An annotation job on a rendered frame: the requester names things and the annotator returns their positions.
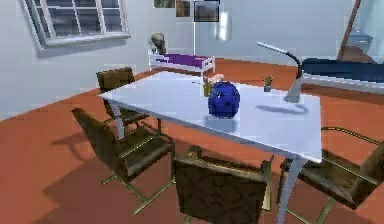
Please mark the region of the small potted plant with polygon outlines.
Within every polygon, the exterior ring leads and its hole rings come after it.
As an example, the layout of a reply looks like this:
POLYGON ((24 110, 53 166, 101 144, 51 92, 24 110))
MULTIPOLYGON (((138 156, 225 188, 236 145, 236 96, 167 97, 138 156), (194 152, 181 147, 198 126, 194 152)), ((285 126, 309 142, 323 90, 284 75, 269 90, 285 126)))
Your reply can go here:
POLYGON ((267 75, 264 78, 263 84, 264 84, 264 91, 265 92, 270 92, 271 91, 273 80, 274 80, 274 77, 272 75, 267 75))

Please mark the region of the yellow bottle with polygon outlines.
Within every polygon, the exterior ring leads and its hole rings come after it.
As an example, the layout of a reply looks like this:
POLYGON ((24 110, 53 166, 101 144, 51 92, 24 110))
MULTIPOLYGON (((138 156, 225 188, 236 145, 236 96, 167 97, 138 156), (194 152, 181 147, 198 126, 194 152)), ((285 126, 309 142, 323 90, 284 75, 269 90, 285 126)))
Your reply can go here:
POLYGON ((212 89, 211 81, 207 77, 204 77, 203 78, 203 92, 204 92, 205 97, 208 97, 210 95, 211 89, 212 89))

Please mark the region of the blue round vase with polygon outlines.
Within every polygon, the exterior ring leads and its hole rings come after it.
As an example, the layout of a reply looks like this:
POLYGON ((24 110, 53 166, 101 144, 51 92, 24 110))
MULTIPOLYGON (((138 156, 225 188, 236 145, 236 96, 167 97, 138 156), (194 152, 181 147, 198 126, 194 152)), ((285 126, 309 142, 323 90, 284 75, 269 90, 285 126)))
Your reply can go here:
POLYGON ((239 109, 240 93, 229 81, 216 82, 208 97, 209 114, 217 118, 233 118, 239 109))

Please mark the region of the white bench purple cushion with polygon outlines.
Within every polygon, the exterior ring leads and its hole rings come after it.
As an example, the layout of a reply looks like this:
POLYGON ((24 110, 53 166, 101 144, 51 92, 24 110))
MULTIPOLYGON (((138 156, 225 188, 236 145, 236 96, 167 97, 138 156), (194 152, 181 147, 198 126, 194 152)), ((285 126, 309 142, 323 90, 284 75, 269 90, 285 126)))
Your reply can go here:
POLYGON ((183 54, 165 54, 157 55, 149 54, 150 69, 155 67, 164 67, 185 70, 190 72, 199 73, 200 76, 208 71, 215 71, 215 57, 214 56, 196 56, 196 55, 183 55, 183 54))

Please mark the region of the brown leather chair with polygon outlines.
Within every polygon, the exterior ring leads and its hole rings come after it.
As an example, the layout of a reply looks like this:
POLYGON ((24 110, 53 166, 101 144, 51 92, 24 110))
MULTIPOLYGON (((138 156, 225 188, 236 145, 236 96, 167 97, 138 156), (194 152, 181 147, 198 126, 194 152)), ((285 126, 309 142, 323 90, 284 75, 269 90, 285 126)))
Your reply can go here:
POLYGON ((376 149, 357 165, 326 149, 322 162, 308 161, 298 179, 328 196, 316 224, 323 224, 335 201, 356 210, 367 197, 384 183, 384 140, 378 141, 342 127, 322 127, 322 131, 337 131, 376 145, 376 149))
POLYGON ((193 218, 210 224, 258 224, 271 209, 272 161, 259 167, 209 157, 193 145, 174 159, 183 224, 193 218))
MULTIPOLYGON (((135 81, 131 67, 123 67, 119 69, 97 72, 96 76, 101 94, 120 88, 135 81)), ((112 121, 116 121, 118 123, 118 134, 121 138, 130 132, 128 126, 132 124, 134 124, 136 128, 148 129, 154 133, 160 134, 162 132, 160 119, 157 120, 157 127, 154 128, 145 122, 145 119, 148 118, 148 115, 146 114, 125 108, 119 108, 119 113, 115 114, 115 111, 108 100, 104 100, 103 103, 106 114, 109 116, 107 120, 104 120, 104 123, 108 124, 112 121)))
POLYGON ((171 164, 170 180, 150 196, 145 196, 131 184, 167 154, 174 160, 175 143, 170 136, 143 124, 142 127, 125 131, 123 138, 118 139, 105 122, 95 119, 84 109, 75 108, 72 115, 85 133, 97 159, 112 171, 112 175, 101 184, 117 179, 141 201, 141 205, 133 211, 134 215, 175 184, 174 164, 171 164))

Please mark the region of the white dining table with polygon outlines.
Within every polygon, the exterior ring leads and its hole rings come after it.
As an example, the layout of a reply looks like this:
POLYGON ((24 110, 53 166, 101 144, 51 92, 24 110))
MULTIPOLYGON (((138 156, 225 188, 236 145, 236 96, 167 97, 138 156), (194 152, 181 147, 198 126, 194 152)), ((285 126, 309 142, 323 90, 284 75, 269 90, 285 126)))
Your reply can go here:
POLYGON ((208 113, 202 79, 162 71, 100 95, 113 111, 121 108, 191 127, 212 135, 290 158, 293 163, 280 197, 277 224, 284 224, 287 204, 303 165, 322 161, 321 106, 316 96, 302 95, 298 104, 284 101, 281 90, 238 83, 240 107, 232 119, 208 113))

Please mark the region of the grey bust statue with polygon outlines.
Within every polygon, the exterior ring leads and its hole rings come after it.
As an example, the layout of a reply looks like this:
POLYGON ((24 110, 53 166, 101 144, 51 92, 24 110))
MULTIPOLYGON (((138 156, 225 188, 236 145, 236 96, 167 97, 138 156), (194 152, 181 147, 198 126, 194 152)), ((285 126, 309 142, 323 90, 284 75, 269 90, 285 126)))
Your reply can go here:
POLYGON ((164 55, 166 53, 165 37, 162 33, 153 33, 151 35, 151 41, 157 48, 160 55, 164 55))

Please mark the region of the dark framed picture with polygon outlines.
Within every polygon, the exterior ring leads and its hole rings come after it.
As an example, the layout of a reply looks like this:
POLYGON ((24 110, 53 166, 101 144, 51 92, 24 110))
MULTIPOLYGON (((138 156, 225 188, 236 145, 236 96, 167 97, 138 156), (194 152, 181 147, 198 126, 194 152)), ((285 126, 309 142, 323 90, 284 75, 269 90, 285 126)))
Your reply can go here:
POLYGON ((196 0, 194 2, 195 22, 218 22, 220 0, 196 0))

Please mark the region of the brown framed picture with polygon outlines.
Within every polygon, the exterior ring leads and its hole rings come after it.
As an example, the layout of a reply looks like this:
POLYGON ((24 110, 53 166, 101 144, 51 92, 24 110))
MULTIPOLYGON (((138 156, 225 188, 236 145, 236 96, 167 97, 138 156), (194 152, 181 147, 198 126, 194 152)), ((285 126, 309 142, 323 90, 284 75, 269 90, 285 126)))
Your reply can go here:
POLYGON ((190 1, 189 0, 176 0, 176 16, 189 17, 190 16, 190 1))

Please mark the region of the grey desk lamp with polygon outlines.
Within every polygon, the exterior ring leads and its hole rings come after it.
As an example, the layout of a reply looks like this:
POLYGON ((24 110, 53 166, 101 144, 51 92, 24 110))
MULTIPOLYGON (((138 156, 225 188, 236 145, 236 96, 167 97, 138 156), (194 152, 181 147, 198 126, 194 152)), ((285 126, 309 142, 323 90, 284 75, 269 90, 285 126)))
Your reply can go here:
POLYGON ((280 49, 278 47, 275 47, 275 46, 272 46, 269 44, 265 44, 262 42, 258 42, 257 45, 260 47, 266 48, 268 50, 272 50, 272 51, 284 54, 296 62, 296 64, 297 64, 296 78, 293 81, 293 83, 292 83, 290 89, 288 90, 286 96, 284 97, 284 101, 288 102, 288 103, 298 103, 300 101, 301 86, 302 86, 302 80, 303 80, 303 78, 302 78, 303 69, 302 69, 301 61, 287 50, 283 50, 283 49, 280 49))

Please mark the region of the green framed picture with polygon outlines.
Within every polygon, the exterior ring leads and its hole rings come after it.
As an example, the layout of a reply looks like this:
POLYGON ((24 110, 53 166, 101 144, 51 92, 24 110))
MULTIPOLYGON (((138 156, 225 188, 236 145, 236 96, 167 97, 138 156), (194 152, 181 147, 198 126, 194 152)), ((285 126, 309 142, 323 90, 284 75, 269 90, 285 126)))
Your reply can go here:
POLYGON ((175 8, 176 0, 154 0, 155 8, 175 8))

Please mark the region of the white framed window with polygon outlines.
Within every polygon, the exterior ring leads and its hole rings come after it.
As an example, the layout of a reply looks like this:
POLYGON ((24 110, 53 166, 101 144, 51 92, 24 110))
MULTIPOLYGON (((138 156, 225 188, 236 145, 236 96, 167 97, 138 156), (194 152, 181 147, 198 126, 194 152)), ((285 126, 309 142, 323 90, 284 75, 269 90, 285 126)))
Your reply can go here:
POLYGON ((129 38, 124 0, 22 0, 41 48, 129 38))

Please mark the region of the brown room door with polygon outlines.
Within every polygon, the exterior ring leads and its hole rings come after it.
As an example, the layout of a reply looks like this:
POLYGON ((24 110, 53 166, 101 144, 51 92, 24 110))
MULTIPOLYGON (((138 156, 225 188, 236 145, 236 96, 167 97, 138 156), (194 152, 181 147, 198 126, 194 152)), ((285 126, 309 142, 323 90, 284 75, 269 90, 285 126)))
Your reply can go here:
POLYGON ((346 31, 344 33, 343 40, 340 45, 340 50, 338 52, 337 59, 342 61, 356 61, 358 57, 360 56, 359 49, 357 47, 348 47, 347 41, 349 38, 349 35, 351 33, 356 14, 358 12, 358 9, 360 7, 361 0, 355 0, 346 31))

